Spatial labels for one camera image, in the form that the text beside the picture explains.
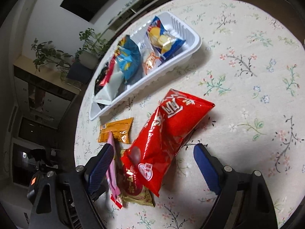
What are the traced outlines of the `pink snack packet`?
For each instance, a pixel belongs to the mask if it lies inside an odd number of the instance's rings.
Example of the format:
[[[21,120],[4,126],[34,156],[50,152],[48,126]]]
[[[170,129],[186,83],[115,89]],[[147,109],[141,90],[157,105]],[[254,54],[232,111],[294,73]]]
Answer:
[[[107,177],[107,181],[108,181],[108,184],[109,184],[109,189],[111,191],[111,197],[110,198],[119,209],[122,209],[123,202],[122,202],[122,199],[120,197],[121,192],[120,192],[120,189],[117,185],[117,180],[116,180],[116,162],[115,162],[115,160],[116,160],[116,149],[115,149],[115,142],[114,142],[112,132],[109,132],[107,143],[112,146],[112,150],[114,152],[113,160],[110,163],[110,166],[109,166],[109,168],[106,172],[106,177]]]

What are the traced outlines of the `gold red snack packet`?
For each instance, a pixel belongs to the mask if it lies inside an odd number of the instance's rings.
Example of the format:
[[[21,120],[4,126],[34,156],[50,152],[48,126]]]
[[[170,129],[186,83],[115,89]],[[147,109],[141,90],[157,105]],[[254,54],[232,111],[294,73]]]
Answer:
[[[137,179],[136,174],[120,162],[118,171],[119,189],[124,203],[136,203],[155,207],[152,193]]]

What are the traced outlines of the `orange snack packet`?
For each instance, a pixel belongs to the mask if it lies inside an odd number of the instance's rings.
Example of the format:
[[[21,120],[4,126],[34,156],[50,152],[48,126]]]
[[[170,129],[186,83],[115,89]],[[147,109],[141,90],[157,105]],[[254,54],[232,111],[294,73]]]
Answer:
[[[124,144],[131,144],[129,131],[131,129],[132,122],[133,117],[101,125],[98,142],[106,143],[109,138],[109,134],[112,133],[115,140]]]

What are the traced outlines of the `large red snack bag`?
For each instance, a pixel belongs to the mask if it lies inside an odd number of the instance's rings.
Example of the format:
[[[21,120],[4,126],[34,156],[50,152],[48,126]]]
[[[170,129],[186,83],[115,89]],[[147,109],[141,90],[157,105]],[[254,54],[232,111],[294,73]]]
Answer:
[[[214,103],[169,90],[121,160],[140,184],[158,196],[173,158],[190,132],[214,108]]]

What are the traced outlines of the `black gold snack packet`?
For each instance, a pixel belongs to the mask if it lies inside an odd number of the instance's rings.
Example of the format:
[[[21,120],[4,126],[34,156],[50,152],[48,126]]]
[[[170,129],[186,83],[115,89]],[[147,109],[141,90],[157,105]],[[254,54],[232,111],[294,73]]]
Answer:
[[[109,65],[109,63],[106,62],[106,64],[102,68],[101,72],[99,73],[98,77],[96,78],[95,86],[94,86],[94,95],[96,95],[104,87],[103,80],[105,79],[105,77],[107,75],[107,71],[109,68],[108,65]]]

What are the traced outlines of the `white red snack packet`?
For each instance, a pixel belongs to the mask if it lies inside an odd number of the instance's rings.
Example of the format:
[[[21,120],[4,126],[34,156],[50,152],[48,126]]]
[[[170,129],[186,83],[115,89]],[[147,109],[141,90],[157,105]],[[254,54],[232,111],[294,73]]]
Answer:
[[[108,63],[109,68],[107,75],[103,80],[104,87],[96,95],[94,95],[93,99],[93,101],[107,106],[110,105],[115,99],[118,94],[119,87],[123,82],[123,73],[115,60],[115,55],[109,59]]]

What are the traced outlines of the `blue panda snack bag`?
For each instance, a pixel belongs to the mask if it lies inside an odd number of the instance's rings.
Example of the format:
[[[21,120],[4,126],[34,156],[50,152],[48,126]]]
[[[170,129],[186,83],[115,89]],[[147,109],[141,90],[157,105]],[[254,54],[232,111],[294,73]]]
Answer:
[[[129,82],[141,64],[139,47],[129,35],[125,35],[119,41],[115,50],[115,60],[123,73],[125,82]]]

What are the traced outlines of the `blue yellow cake packet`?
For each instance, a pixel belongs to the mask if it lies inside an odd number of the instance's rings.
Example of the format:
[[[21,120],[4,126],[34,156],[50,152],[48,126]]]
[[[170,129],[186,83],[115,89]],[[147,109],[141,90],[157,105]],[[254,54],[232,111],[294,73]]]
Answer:
[[[169,33],[157,16],[148,26],[147,36],[152,46],[156,48],[164,60],[171,58],[186,41]]]

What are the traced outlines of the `wooden cabinet shelf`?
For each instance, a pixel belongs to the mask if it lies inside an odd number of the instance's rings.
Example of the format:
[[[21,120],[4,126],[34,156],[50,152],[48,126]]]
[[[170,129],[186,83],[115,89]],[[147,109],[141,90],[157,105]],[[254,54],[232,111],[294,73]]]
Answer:
[[[13,65],[19,108],[27,119],[57,128],[80,90],[60,79],[60,72],[35,68],[33,60],[19,56]]]

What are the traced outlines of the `floral white tablecloth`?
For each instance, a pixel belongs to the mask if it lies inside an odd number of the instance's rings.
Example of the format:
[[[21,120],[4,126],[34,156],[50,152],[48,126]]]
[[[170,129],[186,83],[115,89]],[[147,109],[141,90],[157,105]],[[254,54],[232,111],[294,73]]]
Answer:
[[[75,162],[84,165],[102,148],[103,122],[133,117],[135,139],[170,89],[214,103],[172,163],[155,207],[117,208],[108,194],[96,201],[107,228],[199,228],[216,195],[193,158],[197,143],[238,172],[259,170],[284,228],[304,198],[304,48],[277,19],[234,0],[174,0],[127,29],[140,29],[170,12],[191,26],[202,45],[191,58],[131,96],[108,116],[90,120],[91,82],[78,115]]]

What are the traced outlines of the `white potted plant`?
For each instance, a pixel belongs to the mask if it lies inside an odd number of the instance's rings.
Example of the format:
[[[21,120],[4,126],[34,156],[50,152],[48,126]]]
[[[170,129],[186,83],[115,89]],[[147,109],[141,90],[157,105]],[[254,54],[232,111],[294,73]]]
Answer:
[[[93,28],[79,32],[79,39],[83,45],[77,50],[75,60],[88,69],[94,70],[100,58],[103,58],[111,43],[102,38],[101,33],[96,33]]]

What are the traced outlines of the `clear orange cookie packet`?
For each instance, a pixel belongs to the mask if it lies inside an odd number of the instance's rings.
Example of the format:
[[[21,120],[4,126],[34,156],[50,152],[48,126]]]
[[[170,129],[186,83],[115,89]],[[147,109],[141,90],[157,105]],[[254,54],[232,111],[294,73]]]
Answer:
[[[162,58],[159,52],[154,49],[145,48],[141,52],[141,61],[143,72],[148,75],[154,69],[158,68],[162,64]]]

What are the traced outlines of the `left dark potted plant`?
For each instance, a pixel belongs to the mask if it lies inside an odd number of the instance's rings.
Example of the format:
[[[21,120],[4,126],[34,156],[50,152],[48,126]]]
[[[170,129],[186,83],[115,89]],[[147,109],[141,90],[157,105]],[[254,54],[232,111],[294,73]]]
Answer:
[[[40,42],[35,38],[31,44],[31,50],[35,52],[33,64],[40,71],[42,67],[55,67],[60,73],[63,82],[73,81],[87,84],[92,78],[92,70],[85,67],[71,54],[57,49],[53,41]]]

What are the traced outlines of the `white tv console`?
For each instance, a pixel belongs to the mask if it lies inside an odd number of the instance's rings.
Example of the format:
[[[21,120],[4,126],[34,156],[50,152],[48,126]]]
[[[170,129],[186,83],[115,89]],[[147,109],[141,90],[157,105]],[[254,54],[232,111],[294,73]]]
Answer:
[[[166,3],[167,1],[168,0],[132,0],[126,3],[125,8],[107,24],[106,32],[117,34],[143,14],[158,7],[161,2]]]

